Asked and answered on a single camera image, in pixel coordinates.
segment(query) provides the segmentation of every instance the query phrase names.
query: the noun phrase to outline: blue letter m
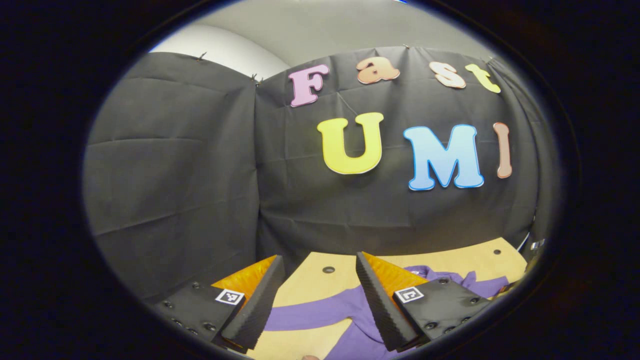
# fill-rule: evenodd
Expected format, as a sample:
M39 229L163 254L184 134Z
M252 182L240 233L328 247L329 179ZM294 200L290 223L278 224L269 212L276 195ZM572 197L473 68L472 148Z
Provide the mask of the blue letter m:
M404 130L404 137L413 146L413 166L415 174L409 181L411 190L430 190L436 185L429 177L429 164L438 181L447 187L458 166L458 176L453 183L458 188L477 188L484 184L480 174L476 152L476 129L471 125L456 125L451 130L451 138L445 149L436 135L426 126L410 127Z

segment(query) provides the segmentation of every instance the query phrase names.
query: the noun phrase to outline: wooden table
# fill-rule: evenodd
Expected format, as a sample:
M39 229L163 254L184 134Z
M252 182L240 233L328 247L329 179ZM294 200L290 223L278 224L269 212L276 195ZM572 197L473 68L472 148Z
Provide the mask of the wooden table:
M478 281L506 276L509 282L514 282L523 276L527 265L520 253L502 238L442 252L378 257L401 267L427 265L434 271L457 272L463 277L476 271ZM334 267L335 271L324 273L322 269L326 266ZM355 268L355 256L311 252L280 287L273 306L321 300L355 288L360 285ZM300 360L304 355L313 355L322 360L350 324L351 319L347 318L316 329L264 331L255 349L246 355L256 360Z

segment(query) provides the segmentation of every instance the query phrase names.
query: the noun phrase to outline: purple cloth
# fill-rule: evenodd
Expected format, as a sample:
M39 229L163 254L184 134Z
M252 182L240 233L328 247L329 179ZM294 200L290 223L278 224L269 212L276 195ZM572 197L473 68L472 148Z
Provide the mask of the purple cloth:
M457 273L434 272L428 266L409 266L405 270L429 281L447 277L485 298L498 294L503 286L509 284L504 276L487 281L476 281L476 272L474 271L468 273L463 279ZM397 351L389 352L385 348L362 286L344 290L337 295L318 301L274 307L264 330L315 329L335 324L345 318L351 318L352 323L324 360L388 360L398 356Z

